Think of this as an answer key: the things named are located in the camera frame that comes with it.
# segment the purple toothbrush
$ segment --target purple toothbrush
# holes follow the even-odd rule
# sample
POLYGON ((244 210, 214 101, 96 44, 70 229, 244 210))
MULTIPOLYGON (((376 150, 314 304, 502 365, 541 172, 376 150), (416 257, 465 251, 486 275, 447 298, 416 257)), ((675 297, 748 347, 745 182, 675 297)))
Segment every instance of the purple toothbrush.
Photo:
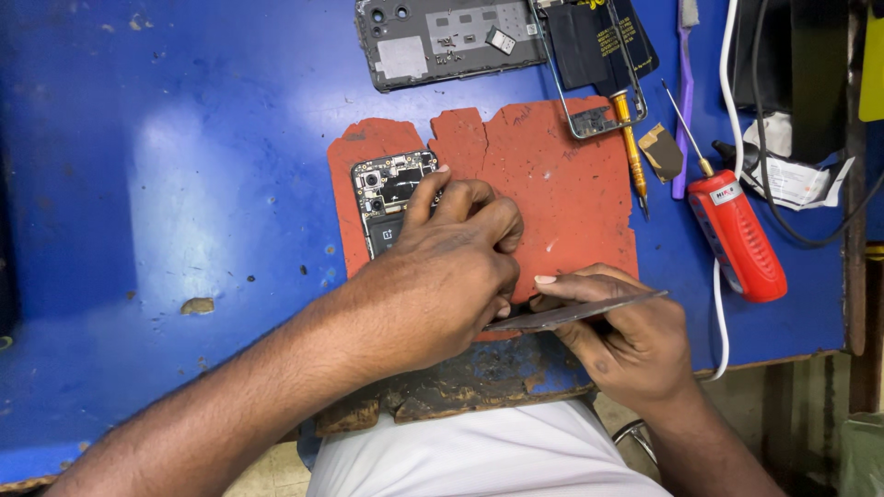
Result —
MULTIPOLYGON (((679 23, 679 61, 682 66, 682 85, 679 91, 678 109, 682 113, 684 122, 690 126, 690 114, 694 107, 694 76, 690 72, 690 57, 688 55, 688 35, 690 29, 700 23, 697 0, 681 0, 678 3, 679 23)), ((681 200, 684 198, 684 173, 688 167, 688 135, 685 133, 681 121, 675 130, 675 143, 682 151, 682 172, 672 180, 672 198, 681 200)))

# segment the left hand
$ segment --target left hand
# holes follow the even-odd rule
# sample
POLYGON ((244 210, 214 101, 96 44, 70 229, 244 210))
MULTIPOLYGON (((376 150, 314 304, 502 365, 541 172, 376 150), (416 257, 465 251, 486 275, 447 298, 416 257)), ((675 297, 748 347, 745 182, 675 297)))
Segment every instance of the left hand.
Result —
POLYGON ((306 310, 321 314, 322 333, 334 333, 330 347, 367 381, 456 356, 509 312, 519 278, 509 254, 522 237, 522 215, 488 183, 450 179, 446 166, 424 177, 392 248, 306 310))

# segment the floor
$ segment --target floor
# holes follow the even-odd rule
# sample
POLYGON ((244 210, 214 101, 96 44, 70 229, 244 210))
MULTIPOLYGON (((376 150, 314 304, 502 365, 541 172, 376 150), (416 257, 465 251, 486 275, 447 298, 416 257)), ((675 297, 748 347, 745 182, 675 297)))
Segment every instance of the floor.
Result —
MULTIPOLYGON (((729 372, 720 381, 704 384, 728 423, 740 434, 753 454, 761 450, 762 399, 765 371, 763 367, 729 372)), ((605 428, 614 434, 636 413, 599 394, 595 402, 605 428)), ((297 497, 305 495, 310 473, 304 468, 295 450, 295 442, 279 444, 267 451, 227 490, 225 497, 297 497)), ((618 448, 626 464, 659 481, 659 473, 651 459, 632 438, 618 448)))
POLYGON ((286 442, 271 447, 227 489, 224 497, 302 497, 307 494, 310 472, 295 446, 286 442))

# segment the hand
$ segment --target hand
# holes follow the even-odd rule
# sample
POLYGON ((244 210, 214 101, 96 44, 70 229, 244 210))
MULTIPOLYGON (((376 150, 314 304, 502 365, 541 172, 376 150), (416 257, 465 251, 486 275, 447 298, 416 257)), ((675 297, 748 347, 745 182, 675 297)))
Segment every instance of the hand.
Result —
MULTIPOLYGON (((544 295, 532 303, 535 310, 651 291, 604 264, 556 277, 537 276, 535 281, 544 295)), ((612 310, 605 317, 613 327, 610 333, 599 334, 584 321, 567 323, 555 332, 602 392, 645 419, 664 414, 673 401, 699 394, 690 367, 684 310, 678 302, 653 298, 612 310)))
POLYGON ((324 333, 345 328, 332 346, 368 381, 460 354, 495 315, 509 312, 519 278, 509 254, 522 215, 511 199, 495 199, 488 183, 450 179, 445 165, 424 177, 396 243, 317 302, 339 324, 324 333))

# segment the yellow object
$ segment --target yellow object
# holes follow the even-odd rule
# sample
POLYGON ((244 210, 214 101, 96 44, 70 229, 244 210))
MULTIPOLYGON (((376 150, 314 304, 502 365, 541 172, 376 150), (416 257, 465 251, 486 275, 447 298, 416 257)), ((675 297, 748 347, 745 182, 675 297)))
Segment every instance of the yellow object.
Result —
POLYGON ((863 82, 859 90, 859 119, 884 119, 884 19, 876 19, 869 7, 865 29, 863 82))
MULTIPOLYGON (((619 91, 611 95, 614 113, 621 123, 628 123, 632 120, 629 117, 629 105, 626 102, 626 90, 619 91)), ((629 170, 632 171, 632 182, 636 185, 636 193, 638 200, 644 212, 644 216, 650 221, 651 214, 648 212, 648 187, 644 182, 644 171, 642 171, 642 158, 638 155, 638 147, 636 146, 636 137, 632 134, 632 126, 622 127, 623 140, 626 142, 626 155, 629 159, 629 170)))

